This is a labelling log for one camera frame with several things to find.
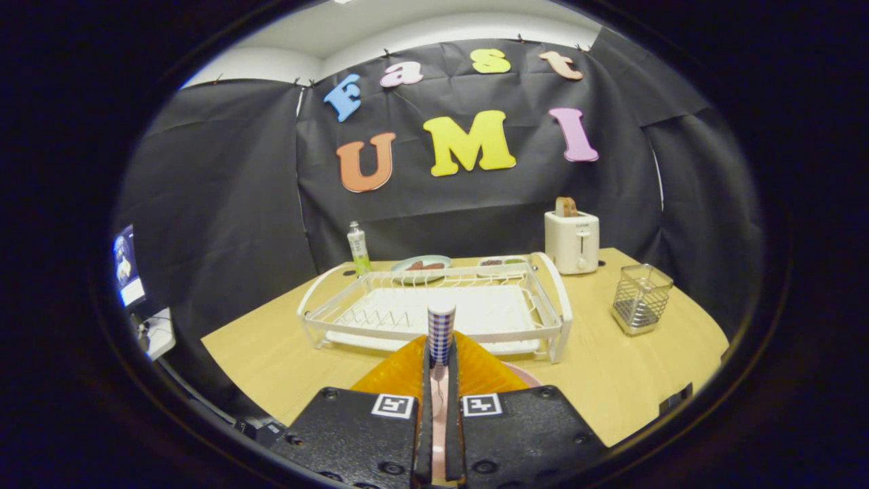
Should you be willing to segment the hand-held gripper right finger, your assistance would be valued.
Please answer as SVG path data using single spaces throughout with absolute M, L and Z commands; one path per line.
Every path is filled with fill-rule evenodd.
M 580 485 L 608 448 L 556 386 L 530 386 L 456 332 L 448 361 L 447 475 L 460 488 Z

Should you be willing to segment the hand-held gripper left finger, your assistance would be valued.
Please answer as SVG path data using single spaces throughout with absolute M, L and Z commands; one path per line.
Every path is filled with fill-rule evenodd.
M 286 457 L 334 485 L 417 488 L 432 479 L 428 344 L 420 336 L 350 389 L 319 390 L 286 430 Z

